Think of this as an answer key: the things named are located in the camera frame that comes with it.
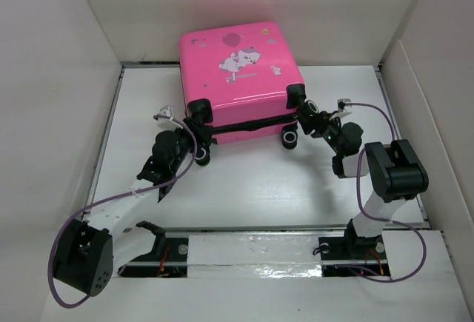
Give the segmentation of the pink hard-shell suitcase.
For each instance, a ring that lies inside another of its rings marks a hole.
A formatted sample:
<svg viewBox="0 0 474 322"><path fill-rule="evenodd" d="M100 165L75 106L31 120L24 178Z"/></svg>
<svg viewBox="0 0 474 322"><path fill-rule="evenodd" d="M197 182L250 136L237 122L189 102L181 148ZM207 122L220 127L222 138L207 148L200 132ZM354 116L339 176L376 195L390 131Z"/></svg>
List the pink hard-shell suitcase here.
<svg viewBox="0 0 474 322"><path fill-rule="evenodd" d="M186 33L179 62L186 117L214 127L212 144L280 135L296 147L304 79L275 22Z"/></svg>

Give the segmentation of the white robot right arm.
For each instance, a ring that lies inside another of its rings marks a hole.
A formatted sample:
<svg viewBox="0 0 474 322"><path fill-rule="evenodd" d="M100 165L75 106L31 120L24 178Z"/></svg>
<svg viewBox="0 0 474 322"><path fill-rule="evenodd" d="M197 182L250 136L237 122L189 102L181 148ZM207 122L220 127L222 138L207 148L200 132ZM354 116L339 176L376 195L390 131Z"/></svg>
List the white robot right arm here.
<svg viewBox="0 0 474 322"><path fill-rule="evenodd" d="M305 134L324 139L333 149L335 175L356 179L360 213L343 236L322 241L319 251L341 260L361 259L381 243L382 231L404 202L427 190L427 171L407 139L363 144L358 124L342 125L330 113L299 110L297 119Z"/></svg>

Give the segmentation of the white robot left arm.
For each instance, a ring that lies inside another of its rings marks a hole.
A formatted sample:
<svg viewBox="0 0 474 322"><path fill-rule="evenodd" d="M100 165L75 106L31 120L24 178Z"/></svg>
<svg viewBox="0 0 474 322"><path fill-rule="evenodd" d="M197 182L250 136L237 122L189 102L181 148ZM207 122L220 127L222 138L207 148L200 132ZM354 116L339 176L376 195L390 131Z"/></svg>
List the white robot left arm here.
<svg viewBox="0 0 474 322"><path fill-rule="evenodd" d="M166 249L166 232L149 221L154 207L188 171L209 157L215 129L198 117L179 121L174 130L161 131L151 156L128 191L93 202L74 212L54 239L47 265L47 282L57 304L65 309L80 306L64 301L57 281L91 298L101 293L118 271L140 255L157 260Z"/></svg>

